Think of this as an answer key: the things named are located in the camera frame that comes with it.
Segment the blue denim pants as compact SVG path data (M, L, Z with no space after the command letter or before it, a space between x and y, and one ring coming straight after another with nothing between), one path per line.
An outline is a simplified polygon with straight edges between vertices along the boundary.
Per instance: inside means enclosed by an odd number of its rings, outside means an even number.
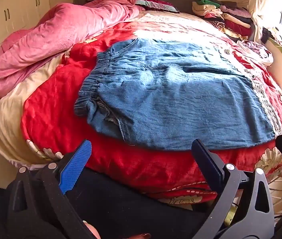
M74 105L97 132L165 151L200 139L211 150L264 144L282 134L253 72L217 45L131 39L99 53Z

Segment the clutter on window sill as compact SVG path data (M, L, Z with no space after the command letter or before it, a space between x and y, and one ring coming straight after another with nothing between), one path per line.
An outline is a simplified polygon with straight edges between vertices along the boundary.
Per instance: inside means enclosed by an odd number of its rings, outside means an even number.
M276 47L282 54L282 36L278 33L277 29L262 29L261 42L265 45L267 42Z

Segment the pile of folded clothes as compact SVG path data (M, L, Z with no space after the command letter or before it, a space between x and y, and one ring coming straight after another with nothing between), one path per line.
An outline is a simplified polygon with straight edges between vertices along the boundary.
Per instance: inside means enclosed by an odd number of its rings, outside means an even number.
M192 12L235 42L253 39L255 25L252 16L236 2L196 0L192 3Z

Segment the pink quilt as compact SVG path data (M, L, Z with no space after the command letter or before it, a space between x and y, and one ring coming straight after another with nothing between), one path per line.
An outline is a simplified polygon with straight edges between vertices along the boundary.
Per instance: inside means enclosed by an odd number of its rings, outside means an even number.
M137 0L60 3L29 30L9 35L0 46L0 99L58 53L143 10Z

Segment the patterned pillow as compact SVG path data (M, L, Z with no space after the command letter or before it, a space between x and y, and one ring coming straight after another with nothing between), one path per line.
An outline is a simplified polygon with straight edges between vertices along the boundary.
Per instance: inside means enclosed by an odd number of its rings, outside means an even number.
M145 10L180 13L173 4L161 0L137 0L136 5L143 7Z

